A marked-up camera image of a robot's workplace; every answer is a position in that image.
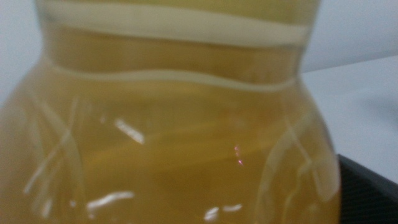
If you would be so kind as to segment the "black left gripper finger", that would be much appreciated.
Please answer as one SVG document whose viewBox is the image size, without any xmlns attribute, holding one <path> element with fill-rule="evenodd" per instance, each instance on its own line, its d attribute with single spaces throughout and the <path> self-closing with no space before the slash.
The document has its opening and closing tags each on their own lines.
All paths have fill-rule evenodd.
<svg viewBox="0 0 398 224">
<path fill-rule="evenodd" d="M 339 155 L 341 224 L 397 224 L 397 184 Z"/>
</svg>

